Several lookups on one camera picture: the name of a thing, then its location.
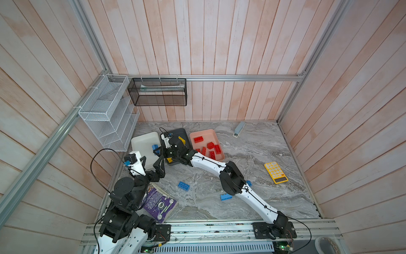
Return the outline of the red square lego brick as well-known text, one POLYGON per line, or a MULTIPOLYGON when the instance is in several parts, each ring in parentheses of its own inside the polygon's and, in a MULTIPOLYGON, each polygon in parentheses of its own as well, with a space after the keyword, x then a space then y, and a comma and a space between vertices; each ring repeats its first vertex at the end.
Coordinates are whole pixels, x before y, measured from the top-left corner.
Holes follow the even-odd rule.
POLYGON ((207 144, 207 148, 208 149, 214 149, 214 143, 213 142, 209 142, 208 144, 207 144))

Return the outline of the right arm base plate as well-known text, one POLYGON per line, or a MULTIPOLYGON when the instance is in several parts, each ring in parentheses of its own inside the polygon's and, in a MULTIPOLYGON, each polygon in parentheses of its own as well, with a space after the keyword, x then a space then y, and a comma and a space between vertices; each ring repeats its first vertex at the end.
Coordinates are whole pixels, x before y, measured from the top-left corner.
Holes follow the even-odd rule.
POLYGON ((288 222, 286 226, 279 229, 275 224, 265 222, 252 223, 253 231, 256 239, 296 239, 297 233, 292 222, 288 222))

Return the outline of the light blue lego brick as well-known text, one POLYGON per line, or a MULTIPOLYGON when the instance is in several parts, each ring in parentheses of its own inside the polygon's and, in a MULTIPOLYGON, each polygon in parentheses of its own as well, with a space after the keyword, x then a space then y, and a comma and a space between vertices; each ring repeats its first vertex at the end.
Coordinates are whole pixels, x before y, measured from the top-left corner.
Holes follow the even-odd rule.
POLYGON ((232 199, 232 198, 233 198, 233 196, 230 195, 230 194, 222 194, 222 195, 221 195, 221 201, 230 200, 230 199, 232 199))

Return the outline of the yellow long lego brick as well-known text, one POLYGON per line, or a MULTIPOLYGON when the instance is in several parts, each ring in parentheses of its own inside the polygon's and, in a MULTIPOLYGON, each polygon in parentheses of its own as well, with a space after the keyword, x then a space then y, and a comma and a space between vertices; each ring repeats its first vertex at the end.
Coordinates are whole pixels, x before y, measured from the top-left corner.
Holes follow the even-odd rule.
POLYGON ((178 136, 178 138, 182 141, 182 143, 185 145, 186 144, 186 141, 185 141, 185 139, 183 139, 182 137, 180 137, 180 136, 178 136))

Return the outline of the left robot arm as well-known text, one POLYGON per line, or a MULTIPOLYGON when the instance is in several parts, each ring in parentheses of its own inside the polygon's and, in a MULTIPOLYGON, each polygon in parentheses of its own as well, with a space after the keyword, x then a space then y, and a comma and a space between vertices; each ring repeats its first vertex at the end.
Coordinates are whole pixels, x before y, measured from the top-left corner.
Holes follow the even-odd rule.
POLYGON ((147 203, 148 187, 165 176, 164 157, 159 156, 153 164, 153 170, 146 170, 146 157, 133 151, 122 159, 123 166, 130 176, 118 180, 112 191, 105 212, 96 222, 99 230, 94 230, 96 254, 136 254, 148 241, 154 241, 154 247, 167 242, 162 234, 167 226, 157 225, 154 218, 139 215, 138 211, 147 203))

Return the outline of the red lego brick front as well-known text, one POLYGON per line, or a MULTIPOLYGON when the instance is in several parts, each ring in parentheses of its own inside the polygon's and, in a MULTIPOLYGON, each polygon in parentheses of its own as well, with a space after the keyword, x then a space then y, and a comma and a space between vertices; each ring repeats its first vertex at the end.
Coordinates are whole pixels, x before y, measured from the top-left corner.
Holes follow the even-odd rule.
POLYGON ((215 155, 214 151, 210 151, 209 156, 210 156, 211 159, 216 160, 216 155, 215 155))

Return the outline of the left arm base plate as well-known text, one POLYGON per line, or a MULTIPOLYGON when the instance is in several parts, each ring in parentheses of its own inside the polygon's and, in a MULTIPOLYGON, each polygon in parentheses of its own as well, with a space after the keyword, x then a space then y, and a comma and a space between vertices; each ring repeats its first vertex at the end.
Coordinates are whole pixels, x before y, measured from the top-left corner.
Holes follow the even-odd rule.
POLYGON ((149 232, 149 237, 152 241, 168 242, 171 238, 170 224, 156 224, 152 226, 149 232))

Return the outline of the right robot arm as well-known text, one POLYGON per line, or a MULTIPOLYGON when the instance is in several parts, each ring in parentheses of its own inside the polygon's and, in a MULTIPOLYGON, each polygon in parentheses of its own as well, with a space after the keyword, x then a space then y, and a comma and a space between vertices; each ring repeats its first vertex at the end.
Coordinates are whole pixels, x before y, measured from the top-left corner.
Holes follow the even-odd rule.
POLYGON ((267 224, 272 239, 281 238, 284 235, 289 218, 267 204, 251 189, 235 163, 232 161, 222 163, 211 159, 188 148, 179 137, 169 132, 162 133, 160 140, 161 146, 157 153, 159 158, 153 164, 159 178, 165 177, 165 161, 169 158, 183 165, 205 170, 220 179, 222 188, 227 194, 237 196, 261 216, 267 224))

